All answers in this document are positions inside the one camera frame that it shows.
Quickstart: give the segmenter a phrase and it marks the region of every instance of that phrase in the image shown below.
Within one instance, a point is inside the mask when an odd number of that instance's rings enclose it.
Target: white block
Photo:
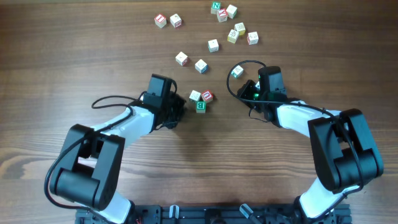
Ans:
[[[260,81],[257,82],[256,89],[260,90]]]
[[[229,6],[226,8],[226,13],[228,13],[228,17],[229,17],[229,18],[233,19],[233,18],[235,17],[235,15],[236,15],[236,11],[237,11],[237,10],[238,10],[237,7],[235,7],[235,6],[233,6],[233,5],[229,5]]]
[[[181,66],[184,66],[188,62],[188,56],[184,53],[180,52],[176,57],[175,61],[177,61]]]
[[[200,100],[201,97],[201,93],[199,93],[198,91],[192,90],[191,95],[189,96],[189,101],[191,101],[192,103],[196,103],[197,101]]]
[[[163,26],[165,26],[167,23],[167,19],[166,17],[164,17],[163,15],[159,14],[155,17],[155,24],[160,27],[163,28]]]
[[[243,22],[235,24],[235,30],[239,32],[239,35],[243,35],[246,32]]]
[[[200,73],[204,73],[208,68],[208,65],[206,62],[204,62],[202,59],[200,59],[196,64],[195,64],[195,69],[198,70]]]
[[[234,68],[234,70],[232,70],[232,73],[231,73],[231,75],[232,75],[233,77],[235,77],[235,78],[239,78],[242,74],[243,74],[243,68],[240,67],[239,65],[236,66],[236,67]]]
[[[211,3],[211,13],[212,14],[217,14],[217,12],[221,9],[221,2],[212,2]]]
[[[210,52],[216,52],[216,51],[218,51],[218,42],[217,42],[217,39],[215,39],[215,40],[209,40],[207,46],[209,47],[209,51],[210,51]]]
[[[236,42],[236,40],[238,39],[238,37],[239,37],[239,33],[238,33],[236,30],[231,30],[231,31],[229,32],[229,34],[228,34],[227,40],[228,40],[229,42],[235,44],[235,42]]]
[[[176,13],[172,16],[170,16],[170,23],[174,26],[174,28],[177,28],[181,25],[182,20],[180,16]]]
[[[225,22],[228,19],[228,14],[225,9],[221,9],[217,12],[218,22]]]
[[[248,33],[248,44],[256,44],[259,42],[259,36],[257,35],[257,32],[251,32]]]

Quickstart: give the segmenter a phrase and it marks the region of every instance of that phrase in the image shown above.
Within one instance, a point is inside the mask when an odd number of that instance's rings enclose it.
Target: toy block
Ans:
[[[225,22],[228,19],[228,14],[225,9],[217,11],[218,22]]]
[[[248,43],[249,45],[256,44],[259,42],[259,36],[257,32],[248,33]]]
[[[209,47],[209,51],[210,51],[210,52],[216,52],[216,51],[218,51],[218,42],[217,42],[216,39],[215,39],[215,40],[209,40],[207,46]]]
[[[175,56],[175,60],[181,65],[184,66],[188,62],[188,56],[184,53],[180,52],[177,56]]]
[[[206,113],[206,102],[197,102],[197,113]]]
[[[243,74],[243,68],[240,67],[240,65],[236,66],[231,73],[231,75],[235,78],[239,78],[242,74]]]
[[[182,20],[180,16],[176,13],[172,16],[170,16],[170,23],[174,26],[174,28],[177,28],[181,25]]]
[[[239,33],[238,33],[237,31],[235,31],[235,30],[231,30],[231,32],[229,32],[229,34],[228,34],[227,40],[228,40],[229,42],[235,44],[235,42],[236,42],[236,40],[238,39],[238,37],[239,37]]]
[[[195,69],[198,70],[201,74],[203,74],[208,68],[208,65],[206,62],[204,62],[202,59],[200,59],[196,64],[195,64]]]
[[[221,9],[221,2],[212,2],[211,3],[211,13],[212,14],[217,14],[217,12]]]
[[[213,94],[211,93],[210,90],[206,90],[203,93],[201,93],[201,98],[203,99],[204,102],[210,103],[213,100]]]
[[[257,90],[260,90],[260,81],[257,82],[257,84],[256,84],[256,89],[257,89]]]
[[[192,103],[199,102],[201,94],[198,91],[192,90],[191,95],[189,96],[189,101]]]
[[[167,19],[166,17],[164,17],[163,15],[159,14],[155,17],[155,24],[160,27],[163,28],[163,26],[165,26],[167,23]]]
[[[235,24],[235,30],[239,32],[239,35],[243,35],[246,32],[243,22]]]
[[[233,5],[229,5],[229,6],[226,8],[226,13],[228,13],[228,17],[229,17],[229,18],[233,19],[233,18],[235,17],[235,15],[236,15],[236,11],[237,11],[237,10],[238,10],[237,7],[235,7],[235,6],[233,6]]]

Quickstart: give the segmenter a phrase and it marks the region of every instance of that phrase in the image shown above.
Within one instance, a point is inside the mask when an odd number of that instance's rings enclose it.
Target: wooden table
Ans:
[[[287,93],[333,110],[359,108],[383,156],[384,175],[352,195],[355,223],[398,218],[398,4],[396,1],[241,1],[219,23],[208,1],[0,6],[0,223],[73,223],[51,205],[43,179],[68,129],[91,126],[121,108],[92,110],[105,95],[137,96],[152,73],[173,78],[178,93],[213,91],[206,114],[189,112],[124,151],[118,189],[136,204],[290,203],[316,177],[310,141],[248,118],[226,90],[237,62],[282,69]],[[178,13],[183,26],[154,17]],[[235,23],[257,31],[248,45],[226,41]],[[209,53],[207,41],[220,51]],[[179,52],[191,61],[181,67]],[[195,63],[209,71],[201,75]],[[255,79],[245,65],[236,91]]]

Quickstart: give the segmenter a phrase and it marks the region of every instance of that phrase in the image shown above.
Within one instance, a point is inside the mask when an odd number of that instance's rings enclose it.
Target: wire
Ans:
[[[347,195],[355,193],[355,192],[359,192],[360,190],[362,190],[362,188],[364,186],[364,180],[363,180],[363,171],[362,171],[362,167],[361,167],[361,165],[359,163],[358,154],[355,151],[353,142],[352,142],[351,138],[349,137],[349,135],[347,133],[347,130],[343,127],[343,125],[340,123],[340,121],[333,114],[331,114],[329,111],[325,110],[324,108],[323,109],[317,108],[316,106],[304,105],[304,104],[301,104],[301,103],[292,103],[292,102],[278,102],[278,101],[265,101],[265,100],[247,100],[247,99],[244,99],[244,98],[241,98],[241,97],[237,96],[236,94],[234,94],[232,92],[232,90],[229,87],[229,78],[231,76],[232,71],[235,69],[235,67],[237,67],[238,65],[242,65],[244,63],[258,63],[258,64],[262,65],[264,68],[267,67],[264,63],[259,62],[257,60],[245,60],[245,61],[239,62],[235,66],[233,66],[232,69],[229,71],[228,76],[226,78],[226,87],[227,87],[229,93],[233,97],[235,97],[238,100],[241,100],[241,101],[244,101],[244,102],[248,102],[248,103],[268,103],[268,104],[277,104],[277,105],[302,106],[302,107],[305,107],[305,108],[310,108],[310,109],[322,112],[322,113],[328,115],[336,123],[338,129],[340,129],[341,133],[343,134],[343,137],[344,137],[345,141],[348,143],[348,145],[349,145],[349,147],[351,149],[351,152],[352,152],[354,160],[355,160],[356,167],[358,169],[359,188],[354,189],[354,190],[350,190],[350,191],[348,191],[346,193],[343,193],[343,196],[341,198],[339,198],[339,200],[336,203],[334,203],[329,209],[327,209],[325,212],[323,212],[319,217],[323,217],[324,215],[329,213],[336,205],[338,205],[344,198],[346,198]]]
[[[264,122],[264,123],[268,123],[268,121],[265,121],[265,120],[263,120],[263,119],[252,118],[252,117],[250,116],[252,110],[253,110],[253,108],[250,108],[250,110],[249,110],[249,118],[250,118],[250,119],[256,119],[256,120],[258,120],[258,121],[262,121],[262,122]]]
[[[175,87],[175,90],[174,90],[174,95],[175,95],[177,93],[177,83],[174,80],[171,80],[171,81]]]
[[[129,97],[129,96],[119,96],[119,95],[112,95],[112,96],[105,96],[102,97],[96,101],[93,102],[93,104],[91,104],[91,108],[93,109],[101,109],[101,108],[109,108],[109,107],[114,107],[114,106],[123,106],[129,109],[129,114],[127,116],[125,116],[124,118],[115,121],[112,124],[109,124],[99,130],[94,131],[93,133],[86,135],[82,138],[80,138],[79,140],[75,141],[73,144],[71,144],[69,147],[67,147],[65,150],[63,150],[60,155],[57,157],[57,159],[53,162],[53,164],[50,166],[49,171],[47,172],[47,175],[45,176],[45,180],[44,180],[44,194],[47,197],[47,199],[54,204],[57,207],[60,208],[66,208],[66,209],[81,209],[81,210],[87,210],[90,211],[91,213],[95,213],[91,208],[89,207],[84,207],[84,206],[73,206],[73,205],[64,205],[61,203],[58,203],[57,201],[54,200],[54,198],[51,196],[50,192],[49,192],[49,183],[50,183],[50,178],[52,175],[52,172],[54,171],[55,167],[59,164],[59,162],[72,150],[74,149],[77,145],[83,143],[84,141],[86,141],[87,139],[90,139],[94,136],[96,136],[97,134],[99,134],[102,131],[108,130],[113,128],[115,125],[118,125],[120,123],[122,123],[123,121],[129,119],[132,115],[133,115],[133,109],[130,105],[127,104],[123,104],[123,103],[116,103],[116,104],[110,104],[110,105],[103,105],[103,106],[95,106],[95,104],[97,104],[98,102],[108,99],[108,98],[125,98],[125,99],[129,99],[132,101],[139,101],[135,98]]]

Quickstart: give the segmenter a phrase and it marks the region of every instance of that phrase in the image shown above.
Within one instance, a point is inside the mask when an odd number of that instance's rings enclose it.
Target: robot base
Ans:
[[[275,204],[251,207],[254,216],[263,224],[293,224],[290,215],[292,204]],[[170,207],[160,205],[137,205],[138,221],[126,224],[253,224],[237,207],[180,207],[178,218],[169,218]],[[104,220],[85,210],[76,212],[75,224],[105,224]],[[317,224],[351,224],[349,205],[338,205],[325,219]]]

